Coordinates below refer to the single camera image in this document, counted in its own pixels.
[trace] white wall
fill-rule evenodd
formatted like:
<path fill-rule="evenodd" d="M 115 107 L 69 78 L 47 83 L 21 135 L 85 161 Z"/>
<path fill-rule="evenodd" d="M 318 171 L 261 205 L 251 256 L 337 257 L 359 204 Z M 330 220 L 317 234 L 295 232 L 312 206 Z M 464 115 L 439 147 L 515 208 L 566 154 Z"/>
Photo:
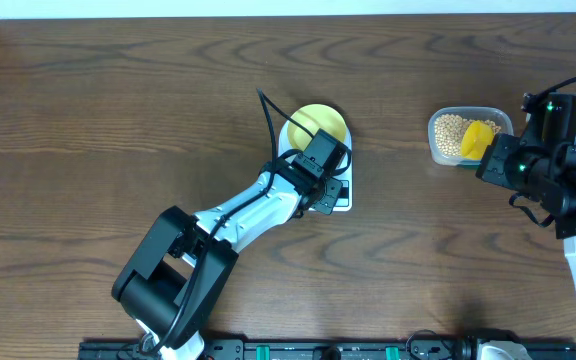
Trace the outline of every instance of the white wall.
<path fill-rule="evenodd" d="M 576 12 L 576 0 L 0 0 L 0 19 Z"/>

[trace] robotic arm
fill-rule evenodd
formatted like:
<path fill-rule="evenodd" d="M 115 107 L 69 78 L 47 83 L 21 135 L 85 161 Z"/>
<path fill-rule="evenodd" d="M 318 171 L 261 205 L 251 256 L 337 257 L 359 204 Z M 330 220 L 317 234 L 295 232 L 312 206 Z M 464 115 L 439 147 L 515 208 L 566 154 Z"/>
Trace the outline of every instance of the robotic arm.
<path fill-rule="evenodd" d="M 350 165 L 349 149 L 319 130 L 301 152 L 276 156 L 266 101 L 273 159 L 248 189 L 220 206 L 190 216 L 176 206 L 164 211 L 126 264 L 112 296 L 150 334 L 141 352 L 164 359 L 196 359 L 203 351 L 198 330 L 207 321 L 238 254 L 270 228 L 308 209 L 332 213 L 342 183 L 333 176 Z M 346 167 L 337 169 L 345 159 Z M 183 257 L 195 269 L 186 280 L 163 260 Z"/>
<path fill-rule="evenodd" d="M 576 95 L 557 89 L 576 82 L 576 77 L 544 92 L 524 95 L 522 109 L 528 124 L 521 137 L 499 134 L 487 148 L 477 177 L 517 191 L 510 205 L 524 211 L 540 227 L 553 221 L 576 291 Z M 550 215 L 538 222 L 519 197 L 540 202 Z"/>

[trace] transparent container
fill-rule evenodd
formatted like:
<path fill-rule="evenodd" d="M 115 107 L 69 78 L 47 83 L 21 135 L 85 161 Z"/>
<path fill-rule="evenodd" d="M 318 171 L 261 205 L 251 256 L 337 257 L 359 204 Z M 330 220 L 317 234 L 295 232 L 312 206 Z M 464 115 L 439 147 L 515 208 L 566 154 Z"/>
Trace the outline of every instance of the transparent container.
<path fill-rule="evenodd" d="M 478 166 L 481 161 L 470 160 L 461 156 L 448 156 L 442 153 L 437 147 L 437 139 L 435 138 L 435 122 L 441 115 L 459 115 L 468 120 L 492 120 L 497 126 L 501 126 L 500 133 L 514 135 L 512 132 L 512 123 L 510 118 L 503 111 L 489 107 L 477 106 L 457 106 L 443 108 L 437 111 L 428 122 L 428 143 L 430 144 L 430 153 L 432 159 L 441 165 L 451 166 Z"/>

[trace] brown wood surface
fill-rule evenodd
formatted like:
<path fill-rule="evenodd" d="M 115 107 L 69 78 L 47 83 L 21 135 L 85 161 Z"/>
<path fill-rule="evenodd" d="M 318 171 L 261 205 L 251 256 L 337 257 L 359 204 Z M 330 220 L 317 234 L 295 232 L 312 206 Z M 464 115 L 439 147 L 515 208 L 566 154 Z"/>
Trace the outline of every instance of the brown wood surface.
<path fill-rule="evenodd" d="M 573 75 L 576 15 L 0 21 L 0 358 L 138 335 L 112 282 L 168 206 L 254 181 L 270 154 L 255 87 L 287 112 L 342 109 L 354 207 L 247 248 L 208 329 L 576 339 L 552 229 L 427 143 L 453 105 L 497 107 L 520 132 L 522 94 Z"/>

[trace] yellow bowl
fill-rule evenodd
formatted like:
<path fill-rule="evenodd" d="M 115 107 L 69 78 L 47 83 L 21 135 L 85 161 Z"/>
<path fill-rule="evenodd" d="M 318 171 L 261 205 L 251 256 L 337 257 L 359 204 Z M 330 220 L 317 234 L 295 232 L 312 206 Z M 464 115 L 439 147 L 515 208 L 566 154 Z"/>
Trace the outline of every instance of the yellow bowl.
<path fill-rule="evenodd" d="M 494 136 L 490 126 L 481 121 L 473 122 L 461 140 L 461 156 L 470 160 L 481 160 L 486 147 L 492 144 Z"/>
<path fill-rule="evenodd" d="M 321 104 L 306 105 L 292 114 L 292 119 L 303 125 L 313 135 L 319 129 L 334 136 L 342 143 L 346 140 L 346 122 L 335 109 Z M 286 131 L 290 146 L 294 149 L 306 150 L 310 136 L 293 123 L 288 124 Z"/>

